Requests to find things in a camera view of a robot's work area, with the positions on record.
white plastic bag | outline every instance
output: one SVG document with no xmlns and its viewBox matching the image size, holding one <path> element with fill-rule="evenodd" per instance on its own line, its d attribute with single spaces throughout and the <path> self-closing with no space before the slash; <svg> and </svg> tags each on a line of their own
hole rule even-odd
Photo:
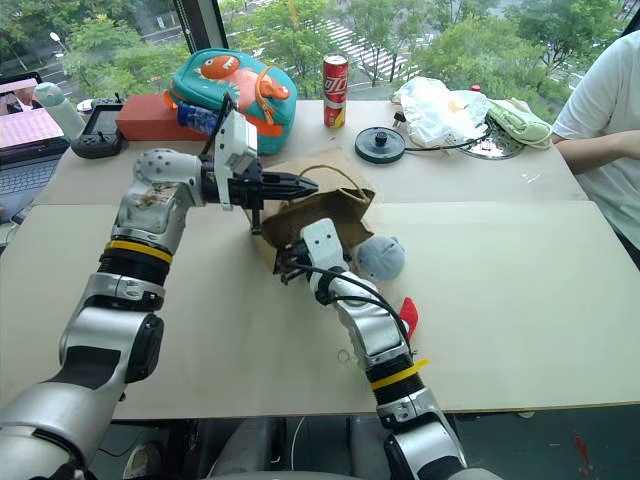
<svg viewBox="0 0 640 480">
<path fill-rule="evenodd" d="M 486 130 L 487 97 L 468 90 L 452 92 L 440 80 L 414 77 L 391 101 L 402 105 L 409 138 L 421 147 L 456 145 Z"/>
</svg>

laptop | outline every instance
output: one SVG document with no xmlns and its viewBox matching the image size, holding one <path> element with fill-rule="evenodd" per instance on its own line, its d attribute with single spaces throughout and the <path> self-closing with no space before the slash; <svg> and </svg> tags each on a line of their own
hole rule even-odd
<svg viewBox="0 0 640 480">
<path fill-rule="evenodd" d="M 34 99 L 36 72 L 0 79 L 0 223 L 31 203 L 69 146 L 62 129 Z"/>
</svg>

blue plush toy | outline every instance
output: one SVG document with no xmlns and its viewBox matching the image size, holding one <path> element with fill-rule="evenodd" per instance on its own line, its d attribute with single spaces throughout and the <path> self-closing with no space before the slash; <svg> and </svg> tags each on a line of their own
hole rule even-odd
<svg viewBox="0 0 640 480">
<path fill-rule="evenodd" d="M 394 280 L 400 275 L 404 261 L 404 248 L 395 237 L 373 235 L 357 247 L 356 264 L 370 280 Z"/>
</svg>

water bottle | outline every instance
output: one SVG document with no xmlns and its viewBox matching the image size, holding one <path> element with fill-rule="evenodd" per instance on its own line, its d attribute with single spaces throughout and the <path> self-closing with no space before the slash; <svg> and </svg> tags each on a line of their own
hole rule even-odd
<svg viewBox="0 0 640 480">
<path fill-rule="evenodd" d="M 196 107 L 186 102 L 178 103 L 178 123 L 210 135 L 218 119 L 218 114 L 206 108 Z"/>
<path fill-rule="evenodd" d="M 55 83 L 38 84 L 35 96 L 62 129 L 65 137 L 73 140 L 82 133 L 84 120 Z"/>
</svg>

white t-shirt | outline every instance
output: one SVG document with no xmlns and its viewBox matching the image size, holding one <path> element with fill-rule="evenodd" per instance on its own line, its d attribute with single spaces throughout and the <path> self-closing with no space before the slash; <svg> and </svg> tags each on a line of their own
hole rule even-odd
<svg viewBox="0 0 640 480">
<path fill-rule="evenodd" d="M 553 124 L 572 139 L 627 130 L 640 130 L 640 32 L 600 55 Z M 623 157 L 576 179 L 613 228 L 640 248 L 640 160 Z"/>
</svg>

